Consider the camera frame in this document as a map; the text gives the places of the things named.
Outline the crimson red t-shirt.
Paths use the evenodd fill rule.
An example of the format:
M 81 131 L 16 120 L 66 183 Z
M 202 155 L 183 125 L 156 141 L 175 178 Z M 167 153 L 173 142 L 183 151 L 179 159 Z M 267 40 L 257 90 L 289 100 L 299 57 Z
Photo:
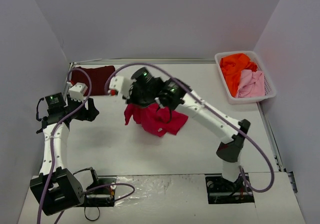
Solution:
M 188 118 L 187 115 L 170 110 L 168 107 L 160 108 L 157 103 L 146 108 L 128 104 L 124 110 L 125 125 L 133 119 L 144 131 L 160 138 L 167 133 L 176 136 Z

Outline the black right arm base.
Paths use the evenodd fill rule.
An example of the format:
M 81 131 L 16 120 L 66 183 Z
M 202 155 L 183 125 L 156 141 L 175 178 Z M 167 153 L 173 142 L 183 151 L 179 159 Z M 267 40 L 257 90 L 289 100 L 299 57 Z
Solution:
M 238 176 L 235 182 L 228 181 L 221 174 L 205 175 L 207 201 L 209 205 L 254 203 L 253 191 L 245 186 Z

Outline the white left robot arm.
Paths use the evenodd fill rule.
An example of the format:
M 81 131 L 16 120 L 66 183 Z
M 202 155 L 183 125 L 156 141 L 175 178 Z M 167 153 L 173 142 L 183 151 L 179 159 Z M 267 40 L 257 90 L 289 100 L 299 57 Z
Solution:
M 62 93 L 44 97 L 47 116 L 41 119 L 44 154 L 39 175 L 30 180 L 30 190 L 39 203 L 39 212 L 47 216 L 84 203 L 80 182 L 67 168 L 67 141 L 72 120 L 92 122 L 100 113 L 91 97 L 73 100 Z

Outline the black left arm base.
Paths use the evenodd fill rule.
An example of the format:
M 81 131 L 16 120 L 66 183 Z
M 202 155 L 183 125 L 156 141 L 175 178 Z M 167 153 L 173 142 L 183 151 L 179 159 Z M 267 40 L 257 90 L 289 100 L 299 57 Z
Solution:
M 80 169 L 73 173 L 73 175 L 90 172 L 92 183 L 84 188 L 85 191 L 96 188 L 98 186 L 103 186 L 106 184 L 114 184 L 116 182 L 115 177 L 99 177 L 97 172 L 93 167 L 87 167 Z M 89 222 L 95 222 L 100 218 L 101 210 L 100 208 L 114 207 L 115 206 L 115 190 L 110 186 L 97 188 L 95 190 L 89 191 L 85 195 L 84 203 L 79 207 L 83 207 L 84 217 Z M 97 217 L 91 218 L 87 216 L 88 208 L 97 208 Z

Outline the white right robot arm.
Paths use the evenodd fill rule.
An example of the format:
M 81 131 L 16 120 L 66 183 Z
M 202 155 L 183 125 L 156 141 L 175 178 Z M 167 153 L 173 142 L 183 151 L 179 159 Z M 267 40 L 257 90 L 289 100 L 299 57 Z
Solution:
M 251 123 L 226 116 L 178 78 L 163 80 L 142 67 L 129 78 L 128 102 L 140 108 L 158 104 L 188 116 L 219 139 L 216 155 L 222 160 L 222 186 L 229 191 L 240 184 L 240 156 Z

